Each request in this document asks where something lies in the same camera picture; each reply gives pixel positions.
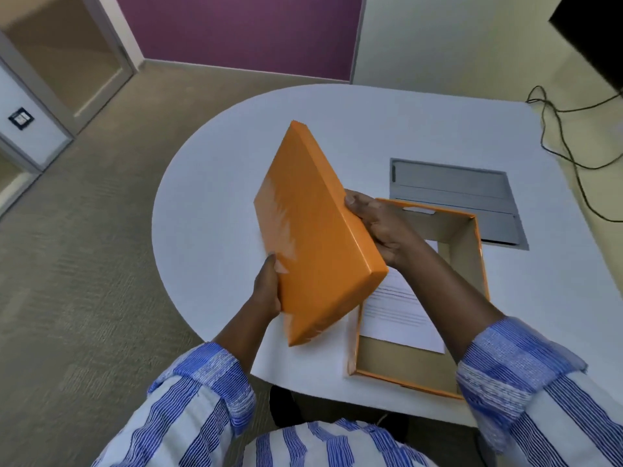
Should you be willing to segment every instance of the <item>orange box lid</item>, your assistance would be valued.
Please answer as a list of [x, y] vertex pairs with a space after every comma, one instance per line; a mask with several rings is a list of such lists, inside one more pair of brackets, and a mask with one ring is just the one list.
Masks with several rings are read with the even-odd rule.
[[280, 263], [289, 345], [303, 344], [363, 302], [387, 266], [306, 125], [292, 121], [255, 197], [266, 251]]

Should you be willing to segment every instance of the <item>white table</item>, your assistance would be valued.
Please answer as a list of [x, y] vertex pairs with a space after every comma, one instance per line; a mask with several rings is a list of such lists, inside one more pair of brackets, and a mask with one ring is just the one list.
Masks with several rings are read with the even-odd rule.
[[[530, 251], [485, 245], [492, 301], [579, 353], [623, 401], [623, 304], [556, 161], [523, 103], [352, 85], [256, 96], [203, 125], [175, 155], [154, 203], [160, 277], [208, 341], [249, 297], [263, 258], [253, 198], [292, 119], [309, 126], [342, 184], [387, 197], [391, 157], [506, 171]], [[473, 425], [466, 405], [345, 375], [344, 321], [288, 348], [270, 324], [253, 375], [296, 392]]]

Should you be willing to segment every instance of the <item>glass door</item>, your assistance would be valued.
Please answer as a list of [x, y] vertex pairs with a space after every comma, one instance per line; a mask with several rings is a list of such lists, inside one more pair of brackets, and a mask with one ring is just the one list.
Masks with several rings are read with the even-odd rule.
[[0, 56], [71, 133], [132, 76], [97, 0], [0, 0]]
[[0, 138], [0, 215], [39, 175], [38, 170]]

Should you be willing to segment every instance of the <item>shirt cuff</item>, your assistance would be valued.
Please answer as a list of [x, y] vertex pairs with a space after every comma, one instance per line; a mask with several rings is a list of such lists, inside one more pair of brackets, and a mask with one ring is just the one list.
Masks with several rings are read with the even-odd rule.
[[188, 377], [212, 389], [227, 406], [234, 434], [253, 418], [255, 394], [238, 360], [215, 342], [206, 342], [178, 357], [151, 385], [152, 393], [172, 376]]
[[559, 377], [586, 368], [569, 349], [507, 317], [473, 340], [458, 363], [457, 382], [483, 437], [501, 453], [511, 425], [532, 397]]

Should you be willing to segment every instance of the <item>gray carpet floor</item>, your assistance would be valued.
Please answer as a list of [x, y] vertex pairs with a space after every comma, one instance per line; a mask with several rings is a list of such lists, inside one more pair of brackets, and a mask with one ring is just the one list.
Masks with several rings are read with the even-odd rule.
[[[201, 341], [162, 287], [151, 246], [160, 178], [226, 108], [313, 79], [147, 63], [0, 219], [0, 465], [88, 466], [147, 386]], [[252, 379], [253, 425], [274, 429]], [[374, 420], [376, 410], [297, 395], [303, 413]], [[480, 465], [473, 431], [414, 418], [410, 442], [440, 466]]]

